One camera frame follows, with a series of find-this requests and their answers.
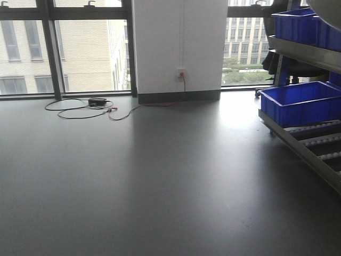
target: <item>gray bowl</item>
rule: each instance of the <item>gray bowl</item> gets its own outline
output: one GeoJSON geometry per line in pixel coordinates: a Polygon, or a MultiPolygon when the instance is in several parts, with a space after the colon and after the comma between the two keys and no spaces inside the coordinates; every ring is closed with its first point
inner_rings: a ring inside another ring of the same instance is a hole
{"type": "Polygon", "coordinates": [[[322,20],[332,27],[341,30],[340,0],[307,0],[307,3],[322,20]]]}

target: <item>power outlet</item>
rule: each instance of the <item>power outlet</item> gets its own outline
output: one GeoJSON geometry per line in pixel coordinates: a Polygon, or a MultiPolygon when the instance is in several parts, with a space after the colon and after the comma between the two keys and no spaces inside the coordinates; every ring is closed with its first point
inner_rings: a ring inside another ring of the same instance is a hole
{"type": "Polygon", "coordinates": [[[177,76],[178,76],[178,77],[182,77],[181,73],[183,73],[184,75],[186,75],[186,69],[185,69],[185,68],[178,68],[178,69],[177,69],[177,76]]]}

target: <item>black office chair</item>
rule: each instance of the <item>black office chair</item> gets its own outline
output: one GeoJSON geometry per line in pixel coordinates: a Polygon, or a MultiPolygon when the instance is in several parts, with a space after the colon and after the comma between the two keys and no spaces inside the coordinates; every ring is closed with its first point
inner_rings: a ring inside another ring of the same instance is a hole
{"type": "MultiPolygon", "coordinates": [[[[262,8],[264,28],[267,36],[275,34],[275,22],[274,18],[271,17],[271,15],[273,13],[286,11],[288,2],[289,0],[274,0],[271,6],[262,8]]],[[[269,51],[262,63],[263,69],[268,70],[269,75],[275,75],[277,72],[278,62],[279,55],[277,53],[269,51]]],[[[328,74],[329,72],[322,68],[318,68],[294,59],[289,59],[287,84],[290,83],[290,76],[293,77],[293,80],[291,82],[293,84],[297,84],[299,83],[299,77],[317,77],[328,74]]]]}

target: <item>blue storage crate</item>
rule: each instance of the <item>blue storage crate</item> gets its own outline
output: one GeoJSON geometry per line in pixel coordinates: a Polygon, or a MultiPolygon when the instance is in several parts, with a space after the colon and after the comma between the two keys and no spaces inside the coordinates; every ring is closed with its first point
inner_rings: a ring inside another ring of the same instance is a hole
{"type": "Polygon", "coordinates": [[[316,46],[341,52],[341,31],[331,27],[318,16],[315,16],[314,20],[316,20],[316,46]]]}
{"type": "Polygon", "coordinates": [[[330,72],[328,83],[341,87],[341,74],[330,72]]]}
{"type": "Polygon", "coordinates": [[[261,90],[261,110],[282,127],[341,118],[341,90],[310,82],[261,90]]]}
{"type": "Polygon", "coordinates": [[[315,44],[316,14],[310,8],[275,13],[275,36],[301,44],[315,44]]]}

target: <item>red wire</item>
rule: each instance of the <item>red wire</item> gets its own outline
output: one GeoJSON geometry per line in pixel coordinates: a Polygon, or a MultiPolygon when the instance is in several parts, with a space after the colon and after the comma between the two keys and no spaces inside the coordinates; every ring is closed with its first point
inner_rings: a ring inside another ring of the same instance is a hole
{"type": "Polygon", "coordinates": [[[115,119],[113,117],[110,116],[110,113],[113,111],[113,110],[116,110],[117,111],[117,108],[111,108],[108,110],[108,113],[109,113],[109,119],[112,120],[112,121],[121,121],[121,120],[124,120],[126,119],[133,111],[137,110],[138,108],[140,107],[172,107],[176,104],[178,104],[179,102],[183,101],[184,98],[185,98],[185,93],[186,93],[186,80],[185,80],[185,77],[182,76],[183,78],[183,83],[184,83],[184,96],[179,99],[178,101],[175,101],[173,103],[170,103],[170,104],[167,104],[167,105],[154,105],[154,104],[141,104],[141,105],[138,105],[137,107],[133,108],[132,110],[129,111],[128,115],[122,117],[122,118],[119,118],[119,119],[115,119]]]}

